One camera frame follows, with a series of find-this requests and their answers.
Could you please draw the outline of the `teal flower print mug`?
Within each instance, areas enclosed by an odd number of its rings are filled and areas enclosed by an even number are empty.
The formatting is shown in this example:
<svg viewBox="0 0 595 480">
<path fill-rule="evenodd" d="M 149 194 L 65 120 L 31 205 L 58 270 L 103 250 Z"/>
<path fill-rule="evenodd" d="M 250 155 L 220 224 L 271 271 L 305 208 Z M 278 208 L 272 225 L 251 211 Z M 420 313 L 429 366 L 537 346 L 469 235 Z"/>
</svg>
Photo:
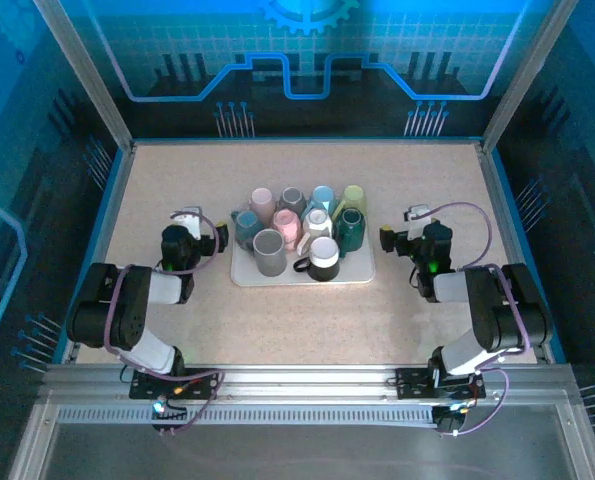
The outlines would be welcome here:
<svg viewBox="0 0 595 480">
<path fill-rule="evenodd" d="M 254 237 L 264 229 L 257 214 L 251 210 L 233 211 L 231 219 L 235 226 L 235 240 L 243 248 L 250 250 Z"/>
</svg>

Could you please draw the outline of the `dark green mug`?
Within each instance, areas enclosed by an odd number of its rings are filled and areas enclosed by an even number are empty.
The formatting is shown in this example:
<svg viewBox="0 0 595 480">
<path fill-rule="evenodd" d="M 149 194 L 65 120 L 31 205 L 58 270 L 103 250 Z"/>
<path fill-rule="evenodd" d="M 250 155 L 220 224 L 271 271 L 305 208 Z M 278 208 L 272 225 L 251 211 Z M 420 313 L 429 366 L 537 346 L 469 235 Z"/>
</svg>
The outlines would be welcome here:
<svg viewBox="0 0 595 480">
<path fill-rule="evenodd" d="M 364 215 L 356 208 L 344 209 L 335 223 L 334 239 L 339 248 L 339 257 L 359 250 L 365 233 Z"/>
</svg>

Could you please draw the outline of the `large grey mug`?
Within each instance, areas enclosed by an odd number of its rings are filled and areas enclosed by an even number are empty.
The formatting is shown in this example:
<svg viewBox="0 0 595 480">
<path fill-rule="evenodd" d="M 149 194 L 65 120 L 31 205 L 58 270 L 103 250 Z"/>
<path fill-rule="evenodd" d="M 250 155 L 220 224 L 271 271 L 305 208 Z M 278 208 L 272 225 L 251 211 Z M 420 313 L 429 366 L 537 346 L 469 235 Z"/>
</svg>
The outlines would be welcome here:
<svg viewBox="0 0 595 480">
<path fill-rule="evenodd" d="M 253 252 L 258 271 L 266 277 L 281 275 L 287 266 L 283 235 L 274 229 L 264 229 L 253 239 Z"/>
</svg>

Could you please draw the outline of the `pale pink mug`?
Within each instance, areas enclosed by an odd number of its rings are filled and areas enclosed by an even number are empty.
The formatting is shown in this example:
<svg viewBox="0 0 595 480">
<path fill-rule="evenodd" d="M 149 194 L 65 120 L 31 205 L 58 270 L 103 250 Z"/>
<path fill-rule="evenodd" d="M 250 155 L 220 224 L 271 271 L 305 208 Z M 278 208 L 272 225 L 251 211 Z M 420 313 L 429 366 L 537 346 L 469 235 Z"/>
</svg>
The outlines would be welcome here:
<svg viewBox="0 0 595 480">
<path fill-rule="evenodd" d="M 276 201 L 268 188 L 254 189 L 250 195 L 249 206 L 263 224 L 271 223 L 276 211 Z"/>
</svg>

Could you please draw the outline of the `pink speckled mug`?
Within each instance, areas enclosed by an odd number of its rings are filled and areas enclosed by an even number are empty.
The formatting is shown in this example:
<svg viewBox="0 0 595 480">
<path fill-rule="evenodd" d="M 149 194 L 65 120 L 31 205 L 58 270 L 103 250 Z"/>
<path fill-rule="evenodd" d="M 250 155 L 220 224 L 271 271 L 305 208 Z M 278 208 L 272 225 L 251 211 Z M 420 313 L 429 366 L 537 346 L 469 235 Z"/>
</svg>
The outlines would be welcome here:
<svg viewBox="0 0 595 480">
<path fill-rule="evenodd" d="M 271 225 L 283 236 L 285 249 L 295 251 L 302 235 L 299 216 L 292 210 L 281 209 L 274 213 Z"/>
</svg>

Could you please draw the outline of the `cream white mug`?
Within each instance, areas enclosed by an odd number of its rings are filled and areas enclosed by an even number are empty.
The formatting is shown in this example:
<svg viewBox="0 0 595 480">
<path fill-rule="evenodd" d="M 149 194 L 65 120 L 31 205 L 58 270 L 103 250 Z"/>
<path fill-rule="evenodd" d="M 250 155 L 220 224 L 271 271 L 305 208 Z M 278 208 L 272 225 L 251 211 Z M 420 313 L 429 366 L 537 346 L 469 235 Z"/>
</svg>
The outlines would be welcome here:
<svg viewBox="0 0 595 480">
<path fill-rule="evenodd" d="M 324 209 L 312 209 L 303 220 L 302 236 L 296 247 L 297 254 L 306 254 L 315 239 L 331 237 L 332 232 L 333 223 L 328 212 Z"/>
</svg>

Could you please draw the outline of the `black mug white base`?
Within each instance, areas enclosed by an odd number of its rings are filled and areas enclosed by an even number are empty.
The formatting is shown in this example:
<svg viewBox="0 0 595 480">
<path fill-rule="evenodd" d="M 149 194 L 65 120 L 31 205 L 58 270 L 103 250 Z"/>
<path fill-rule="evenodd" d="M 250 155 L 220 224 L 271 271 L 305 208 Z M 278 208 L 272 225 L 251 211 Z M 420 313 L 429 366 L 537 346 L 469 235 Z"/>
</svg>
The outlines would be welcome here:
<svg viewBox="0 0 595 480">
<path fill-rule="evenodd" d="M 340 252 L 336 241 L 330 237 L 315 239 L 306 257 L 293 264 L 297 273 L 306 272 L 317 282 L 333 280 L 340 271 Z"/>
</svg>

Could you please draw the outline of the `light blue mug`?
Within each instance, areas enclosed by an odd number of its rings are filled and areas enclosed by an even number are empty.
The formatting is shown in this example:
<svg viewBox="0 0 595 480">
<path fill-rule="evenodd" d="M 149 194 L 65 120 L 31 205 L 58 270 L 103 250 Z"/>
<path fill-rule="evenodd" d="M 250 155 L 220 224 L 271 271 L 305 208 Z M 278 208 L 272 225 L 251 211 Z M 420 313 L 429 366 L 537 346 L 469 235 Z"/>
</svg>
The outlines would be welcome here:
<svg viewBox="0 0 595 480">
<path fill-rule="evenodd" d="M 308 208 L 323 209 L 329 216 L 332 216 L 337 208 L 337 198 L 334 190 L 326 185 L 320 185 L 313 189 L 308 203 Z"/>
</svg>

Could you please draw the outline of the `small grey mug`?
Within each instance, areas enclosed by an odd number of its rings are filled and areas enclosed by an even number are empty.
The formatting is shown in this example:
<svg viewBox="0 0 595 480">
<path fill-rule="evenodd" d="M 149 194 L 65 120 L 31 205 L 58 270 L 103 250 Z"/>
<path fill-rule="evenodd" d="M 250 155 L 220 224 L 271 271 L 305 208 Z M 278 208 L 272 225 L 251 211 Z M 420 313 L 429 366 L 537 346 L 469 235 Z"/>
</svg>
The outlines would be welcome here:
<svg viewBox="0 0 595 480">
<path fill-rule="evenodd" d="M 306 199 L 298 188 L 287 187 L 281 192 L 277 210 L 290 210 L 301 218 L 305 209 Z"/>
</svg>

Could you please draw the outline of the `yellow-green mug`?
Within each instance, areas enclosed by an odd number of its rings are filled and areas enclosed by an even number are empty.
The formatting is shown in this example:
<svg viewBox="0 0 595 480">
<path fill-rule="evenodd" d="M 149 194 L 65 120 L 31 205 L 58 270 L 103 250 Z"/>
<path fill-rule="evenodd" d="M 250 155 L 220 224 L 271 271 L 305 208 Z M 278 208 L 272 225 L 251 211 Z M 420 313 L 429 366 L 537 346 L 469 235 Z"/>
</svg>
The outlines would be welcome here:
<svg viewBox="0 0 595 480">
<path fill-rule="evenodd" d="M 336 214 L 339 215 L 343 210 L 350 208 L 357 209 L 363 216 L 367 215 L 367 196 L 364 189 L 359 185 L 348 185 L 344 189 Z"/>
</svg>

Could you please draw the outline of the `white plastic tray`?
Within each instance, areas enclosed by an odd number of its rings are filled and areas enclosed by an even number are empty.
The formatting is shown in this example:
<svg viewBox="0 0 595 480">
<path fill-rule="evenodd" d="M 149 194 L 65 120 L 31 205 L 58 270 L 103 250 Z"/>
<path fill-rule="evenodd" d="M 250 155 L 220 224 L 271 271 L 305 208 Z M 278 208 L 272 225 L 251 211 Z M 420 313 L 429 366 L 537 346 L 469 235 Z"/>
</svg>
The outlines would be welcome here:
<svg viewBox="0 0 595 480">
<path fill-rule="evenodd" d="M 334 239 L 335 223 L 338 216 L 335 219 L 330 217 L 333 223 L 333 232 L 330 237 L 332 239 Z M 328 281 L 328 283 L 367 283 L 373 279 L 375 275 L 375 265 L 372 247 L 370 246 L 370 240 L 366 230 L 367 226 L 365 224 L 362 247 L 355 252 L 348 253 L 345 258 L 340 258 L 340 271 L 338 275 L 333 280 Z M 253 246 L 250 250 L 243 249 L 236 242 L 233 247 L 231 278 L 233 282 L 240 287 L 318 285 L 324 283 L 311 279 L 306 272 L 297 273 L 293 270 L 293 264 L 297 260 L 306 257 L 308 252 L 304 255 L 298 255 L 296 250 L 290 252 L 286 250 L 287 266 L 285 271 L 277 277 L 266 277 L 257 269 Z"/>
</svg>

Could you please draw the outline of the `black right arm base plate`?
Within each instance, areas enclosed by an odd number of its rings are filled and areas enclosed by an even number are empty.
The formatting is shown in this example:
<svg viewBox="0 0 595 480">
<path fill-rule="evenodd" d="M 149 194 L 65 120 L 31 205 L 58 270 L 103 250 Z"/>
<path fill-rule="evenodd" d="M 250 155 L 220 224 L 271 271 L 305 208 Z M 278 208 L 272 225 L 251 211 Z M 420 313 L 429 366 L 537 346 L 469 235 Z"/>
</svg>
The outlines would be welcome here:
<svg viewBox="0 0 595 480">
<path fill-rule="evenodd" d="M 460 400 L 486 398 L 482 375 L 448 375 L 437 369 L 399 368 L 394 386 L 399 400 Z"/>
</svg>

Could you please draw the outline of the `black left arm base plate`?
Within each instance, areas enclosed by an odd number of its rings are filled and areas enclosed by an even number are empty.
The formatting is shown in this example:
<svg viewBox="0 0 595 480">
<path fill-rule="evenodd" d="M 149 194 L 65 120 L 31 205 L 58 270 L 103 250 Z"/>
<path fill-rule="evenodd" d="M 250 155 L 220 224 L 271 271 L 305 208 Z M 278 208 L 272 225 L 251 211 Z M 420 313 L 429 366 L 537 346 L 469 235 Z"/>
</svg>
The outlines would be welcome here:
<svg viewBox="0 0 595 480">
<path fill-rule="evenodd" d="M 133 400 L 208 400 L 214 393 L 218 373 L 192 381 L 166 381 L 135 371 L 129 389 Z"/>
</svg>

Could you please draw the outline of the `aluminium table rail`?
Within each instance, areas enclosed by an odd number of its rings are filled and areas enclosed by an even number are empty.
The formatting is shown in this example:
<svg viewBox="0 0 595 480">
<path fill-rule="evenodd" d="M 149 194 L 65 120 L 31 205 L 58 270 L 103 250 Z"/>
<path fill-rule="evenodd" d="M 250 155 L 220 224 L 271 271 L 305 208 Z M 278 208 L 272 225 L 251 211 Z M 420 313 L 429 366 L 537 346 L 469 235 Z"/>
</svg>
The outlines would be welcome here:
<svg viewBox="0 0 595 480">
<path fill-rule="evenodd" d="M 381 405 L 398 401 L 387 384 L 393 365 L 232 365 L 224 366 L 221 404 Z M 510 405 L 582 403 L 568 365 L 505 364 Z M 40 401 L 56 405 L 126 404 L 129 385 L 119 380 L 115 364 L 56 365 L 43 377 Z"/>
</svg>

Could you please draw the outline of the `aluminium frame post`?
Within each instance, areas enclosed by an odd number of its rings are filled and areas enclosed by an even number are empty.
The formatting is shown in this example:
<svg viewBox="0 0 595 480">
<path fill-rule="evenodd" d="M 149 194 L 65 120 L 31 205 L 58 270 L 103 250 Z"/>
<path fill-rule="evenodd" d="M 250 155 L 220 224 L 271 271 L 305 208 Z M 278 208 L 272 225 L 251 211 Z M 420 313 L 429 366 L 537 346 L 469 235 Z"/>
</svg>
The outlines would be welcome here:
<svg viewBox="0 0 595 480">
<path fill-rule="evenodd" d="M 484 154 L 491 154 L 496 147 L 528 89 L 543 68 L 578 2 L 579 0 L 553 0 L 553 5 L 545 16 L 484 132 L 481 147 Z"/>
<path fill-rule="evenodd" d="M 32 1 L 113 140 L 123 153 L 131 153 L 133 137 L 61 2 L 59 0 Z"/>
</svg>

